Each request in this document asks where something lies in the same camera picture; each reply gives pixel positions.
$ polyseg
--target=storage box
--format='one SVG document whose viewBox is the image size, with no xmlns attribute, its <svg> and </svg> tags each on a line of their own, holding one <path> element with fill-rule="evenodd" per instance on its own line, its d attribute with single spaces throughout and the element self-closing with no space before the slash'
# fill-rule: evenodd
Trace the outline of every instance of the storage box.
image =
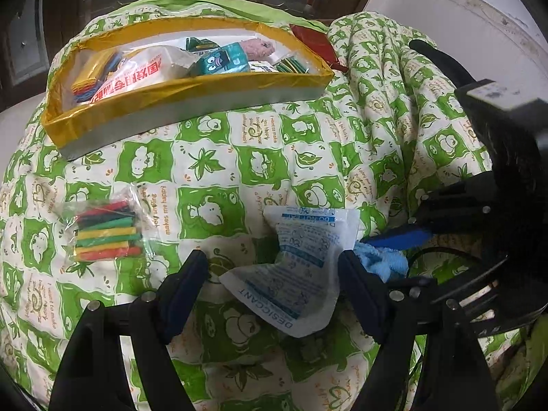
<svg viewBox="0 0 548 411">
<path fill-rule="evenodd" d="M 253 37 L 268 39 L 275 44 L 277 56 L 294 53 L 309 72 L 204 75 L 76 104 L 71 85 L 86 60 L 97 51 L 127 51 L 162 44 L 184 49 L 189 37 L 224 38 L 225 43 Z M 322 96 L 332 77 L 331 69 L 319 56 L 283 29 L 234 18 L 161 18 L 124 26 L 79 43 L 51 79 L 41 122 L 61 155 L 73 160 L 120 139 L 208 113 L 314 100 Z"/>
</svg>

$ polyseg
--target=plastic bag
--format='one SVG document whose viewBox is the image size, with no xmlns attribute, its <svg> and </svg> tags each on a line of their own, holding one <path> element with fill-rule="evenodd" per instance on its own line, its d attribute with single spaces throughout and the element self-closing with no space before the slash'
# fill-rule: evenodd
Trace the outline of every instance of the plastic bag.
<svg viewBox="0 0 548 411">
<path fill-rule="evenodd" d="M 274 264 L 237 267 L 219 280 L 286 334 L 304 337 L 325 328 L 339 296 L 337 260 L 354 247 L 360 212 L 273 205 L 263 214 L 278 234 Z"/>
<path fill-rule="evenodd" d="M 152 218 L 130 185 L 103 201 L 73 201 L 62 205 L 68 262 L 94 262 L 119 257 L 154 257 L 158 239 Z"/>
<path fill-rule="evenodd" d="M 143 86 L 181 79 L 199 57 L 175 46 L 149 46 L 122 58 L 116 72 L 99 88 L 91 102 Z"/>
</svg>

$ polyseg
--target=red stick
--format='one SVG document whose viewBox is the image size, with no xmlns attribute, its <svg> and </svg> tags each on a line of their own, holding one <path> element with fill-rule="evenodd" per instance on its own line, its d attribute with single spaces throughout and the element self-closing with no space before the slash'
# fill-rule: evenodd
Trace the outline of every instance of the red stick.
<svg viewBox="0 0 548 411">
<path fill-rule="evenodd" d="M 84 252 L 78 255 L 79 261 L 111 260 L 118 257 L 137 257 L 142 252 L 141 247 L 120 247 L 119 249 Z"/>
<path fill-rule="evenodd" d="M 103 207 L 97 207 L 96 209 L 84 211 L 83 213 L 80 213 L 78 216 L 76 216 L 76 220 L 81 219 L 85 216 L 102 215 L 106 211 L 122 209 L 124 207 L 127 207 L 127 205 L 127 201 L 114 202 L 112 204 L 104 205 Z"/>
</svg>

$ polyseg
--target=desiccant packet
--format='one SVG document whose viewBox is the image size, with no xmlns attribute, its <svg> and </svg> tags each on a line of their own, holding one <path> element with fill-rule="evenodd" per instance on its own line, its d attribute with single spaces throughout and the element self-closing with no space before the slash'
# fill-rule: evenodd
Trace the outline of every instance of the desiccant packet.
<svg viewBox="0 0 548 411">
<path fill-rule="evenodd" d="M 236 267 L 219 280 L 264 321 L 293 337 L 325 328 L 339 296 L 337 260 L 353 249 L 360 212 L 266 206 L 279 253 L 273 264 Z"/>
</svg>

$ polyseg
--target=green and white blanket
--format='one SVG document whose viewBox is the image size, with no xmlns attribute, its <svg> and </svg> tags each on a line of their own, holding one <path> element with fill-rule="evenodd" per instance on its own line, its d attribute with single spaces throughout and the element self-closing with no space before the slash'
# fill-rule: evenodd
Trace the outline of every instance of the green and white blanket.
<svg viewBox="0 0 548 411">
<path fill-rule="evenodd" d="M 90 35 L 187 16 L 322 29 L 250 2 L 146 0 L 92 21 L 56 55 L 50 75 Z M 429 41 L 423 34 L 362 12 L 335 21 L 328 37 L 350 73 L 335 71 L 319 100 L 209 114 L 72 163 L 45 134 L 39 122 L 44 103 L 38 106 L 0 189 L 0 354 L 13 378 L 40 402 L 49 401 L 62 353 L 88 301 L 131 301 L 157 288 L 199 248 L 209 257 L 210 279 L 184 332 L 169 345 L 196 408 L 349 409 L 378 349 L 350 306 L 339 301 L 326 329 L 294 339 L 235 300 L 218 276 L 238 265 L 272 261 L 276 238 L 262 219 L 265 205 L 359 209 L 361 235 L 369 235 L 405 222 L 425 192 L 489 169 L 490 162 L 451 83 L 407 46 L 413 38 Z M 157 257 L 69 265 L 56 204 L 106 199 L 131 182 L 139 184 L 154 215 Z M 447 279 L 464 268 L 457 259 L 434 258 L 419 270 Z M 548 340 L 543 326 L 535 328 L 537 342 Z M 515 331 L 482 340 L 506 407 L 538 370 L 531 354 L 540 346 L 533 339 L 505 363 L 506 350 L 525 338 Z M 122 344 L 132 395 L 140 410 L 147 409 L 131 344 Z M 424 338 L 417 338 L 413 363 L 422 350 Z"/>
</svg>

